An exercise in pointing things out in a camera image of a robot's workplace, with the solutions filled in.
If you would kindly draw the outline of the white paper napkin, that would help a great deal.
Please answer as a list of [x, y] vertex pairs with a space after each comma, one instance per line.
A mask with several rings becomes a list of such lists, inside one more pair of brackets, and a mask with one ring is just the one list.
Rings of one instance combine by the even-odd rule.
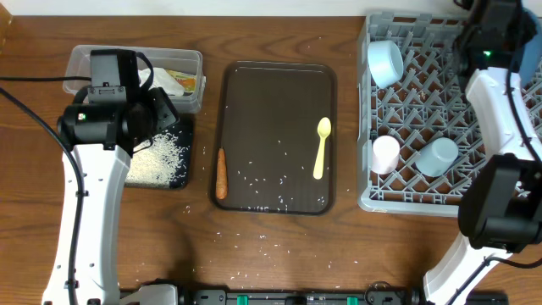
[[140, 83], [143, 85], [153, 71], [151, 88], [162, 87], [166, 94], [171, 97], [182, 97], [185, 88], [163, 68], [142, 69], [138, 71]]

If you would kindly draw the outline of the colourful snack wrapper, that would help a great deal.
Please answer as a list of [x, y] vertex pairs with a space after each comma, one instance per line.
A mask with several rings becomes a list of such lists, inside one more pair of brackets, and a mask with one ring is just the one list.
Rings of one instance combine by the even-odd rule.
[[184, 95], [191, 95], [196, 90], [196, 75], [167, 69], [166, 72], [173, 77], [185, 90]]

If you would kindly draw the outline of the orange carrot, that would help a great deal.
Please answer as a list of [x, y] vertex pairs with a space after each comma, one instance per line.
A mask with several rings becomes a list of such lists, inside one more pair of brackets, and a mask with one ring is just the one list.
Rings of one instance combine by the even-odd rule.
[[218, 150], [215, 194], [218, 200], [224, 200], [228, 195], [226, 157], [222, 147]]

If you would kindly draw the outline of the light blue rice bowl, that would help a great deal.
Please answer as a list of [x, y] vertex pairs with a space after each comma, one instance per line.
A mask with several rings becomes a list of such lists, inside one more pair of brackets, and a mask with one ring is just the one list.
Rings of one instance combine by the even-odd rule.
[[402, 78], [403, 59], [399, 47], [393, 41], [370, 42], [368, 67], [379, 88], [386, 88]]

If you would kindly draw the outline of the light blue cup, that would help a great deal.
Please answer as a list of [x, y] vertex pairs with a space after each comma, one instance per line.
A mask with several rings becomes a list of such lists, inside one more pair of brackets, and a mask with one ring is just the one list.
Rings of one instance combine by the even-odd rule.
[[429, 177], [443, 175], [458, 157], [457, 144], [446, 137], [438, 138], [427, 144], [415, 162], [418, 170]]

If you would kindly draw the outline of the pink plastic cup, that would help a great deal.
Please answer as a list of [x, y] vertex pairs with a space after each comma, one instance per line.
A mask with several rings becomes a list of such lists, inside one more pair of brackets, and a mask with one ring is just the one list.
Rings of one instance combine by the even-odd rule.
[[386, 175], [395, 170], [400, 156], [400, 144], [393, 136], [380, 136], [372, 144], [371, 170]]

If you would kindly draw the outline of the yellow plastic spoon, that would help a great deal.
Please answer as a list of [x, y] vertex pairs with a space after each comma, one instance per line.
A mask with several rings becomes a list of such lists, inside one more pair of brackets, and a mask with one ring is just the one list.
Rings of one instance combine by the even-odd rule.
[[315, 180], [320, 180], [324, 172], [325, 142], [332, 130], [331, 121], [328, 117], [323, 117], [318, 122], [317, 133], [319, 137], [318, 151], [315, 159], [312, 176]]

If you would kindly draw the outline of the dark blue bowl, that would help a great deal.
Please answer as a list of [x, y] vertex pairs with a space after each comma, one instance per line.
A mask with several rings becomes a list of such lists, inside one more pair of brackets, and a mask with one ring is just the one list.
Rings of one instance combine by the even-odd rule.
[[519, 70], [521, 77], [521, 87], [524, 88], [534, 78], [535, 71], [539, 67], [541, 60], [541, 24], [533, 11], [524, 7], [523, 11], [528, 14], [534, 22], [535, 34], [533, 38], [524, 46], [523, 61]]

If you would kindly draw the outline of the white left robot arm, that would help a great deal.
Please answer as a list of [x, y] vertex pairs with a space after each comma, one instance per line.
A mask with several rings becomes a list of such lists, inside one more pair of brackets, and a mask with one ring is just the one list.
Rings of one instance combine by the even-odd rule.
[[103, 87], [88, 103], [69, 105], [58, 120], [64, 205], [44, 304], [120, 304], [117, 240], [120, 201], [134, 148], [175, 124], [165, 91], [114, 97]]

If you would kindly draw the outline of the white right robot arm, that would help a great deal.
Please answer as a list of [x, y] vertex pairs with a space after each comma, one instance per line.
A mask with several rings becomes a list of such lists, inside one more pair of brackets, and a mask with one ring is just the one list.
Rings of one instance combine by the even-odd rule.
[[453, 67], [472, 105], [487, 163], [462, 196], [459, 234], [423, 277], [422, 304], [504, 302], [473, 288], [499, 263], [541, 242], [541, 140], [522, 89], [541, 60], [541, 24], [521, 0], [459, 1], [469, 12], [453, 42]]

